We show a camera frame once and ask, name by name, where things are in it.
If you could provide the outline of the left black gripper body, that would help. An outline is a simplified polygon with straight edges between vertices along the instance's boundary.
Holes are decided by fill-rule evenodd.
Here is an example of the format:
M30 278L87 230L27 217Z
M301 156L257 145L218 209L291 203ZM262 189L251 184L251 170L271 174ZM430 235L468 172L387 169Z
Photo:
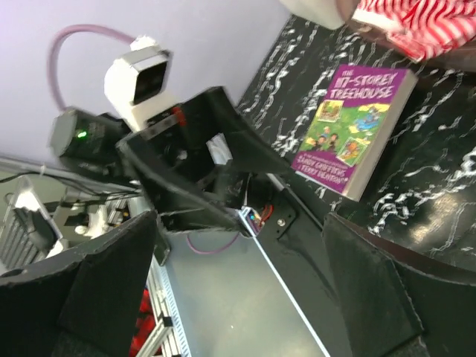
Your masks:
M152 117L116 148L144 193L244 193L246 129L225 88L214 86Z

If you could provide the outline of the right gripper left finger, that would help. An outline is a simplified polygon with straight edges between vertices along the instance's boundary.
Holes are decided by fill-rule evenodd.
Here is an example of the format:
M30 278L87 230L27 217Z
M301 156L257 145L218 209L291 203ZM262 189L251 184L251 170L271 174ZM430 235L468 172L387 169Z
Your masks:
M157 236L145 212L1 276L2 356L127 356Z

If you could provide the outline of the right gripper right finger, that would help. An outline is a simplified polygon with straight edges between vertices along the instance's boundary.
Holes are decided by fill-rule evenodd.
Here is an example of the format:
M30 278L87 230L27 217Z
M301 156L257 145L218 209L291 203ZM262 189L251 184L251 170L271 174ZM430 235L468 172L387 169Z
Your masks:
M475 273L330 213L324 246L354 356L474 356Z

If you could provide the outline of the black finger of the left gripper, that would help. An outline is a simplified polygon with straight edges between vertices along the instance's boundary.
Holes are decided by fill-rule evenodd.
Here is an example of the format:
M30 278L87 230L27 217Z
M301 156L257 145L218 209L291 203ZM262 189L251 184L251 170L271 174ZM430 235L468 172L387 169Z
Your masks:
M149 207L162 230L233 231L250 237L239 215L179 175L159 158L146 141L119 141L117 149L139 181Z
M245 122L224 89L219 89L219 125L240 171L262 174L289 171L290 164Z

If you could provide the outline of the red white striped top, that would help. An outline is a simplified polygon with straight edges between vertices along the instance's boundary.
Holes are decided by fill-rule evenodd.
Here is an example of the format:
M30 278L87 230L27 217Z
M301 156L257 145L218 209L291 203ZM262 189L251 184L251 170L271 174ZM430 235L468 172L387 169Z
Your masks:
M475 38L474 1L361 1L352 19L382 30L414 62L446 54Z

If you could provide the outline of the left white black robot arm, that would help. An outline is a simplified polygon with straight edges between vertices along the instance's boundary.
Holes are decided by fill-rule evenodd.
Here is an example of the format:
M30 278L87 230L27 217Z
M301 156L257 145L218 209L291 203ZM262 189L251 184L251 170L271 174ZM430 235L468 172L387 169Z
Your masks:
M269 174L289 163L243 119L223 87L147 115L133 132L111 115L70 108L56 120L53 153L68 169L107 184L138 181L165 230L243 231L238 210L262 210Z

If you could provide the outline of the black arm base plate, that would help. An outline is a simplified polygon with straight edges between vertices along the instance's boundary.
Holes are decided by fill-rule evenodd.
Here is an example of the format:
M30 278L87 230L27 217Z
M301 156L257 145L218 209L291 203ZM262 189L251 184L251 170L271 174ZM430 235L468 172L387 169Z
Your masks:
M297 311L328 356L354 356L324 246L324 219L278 180L257 240Z

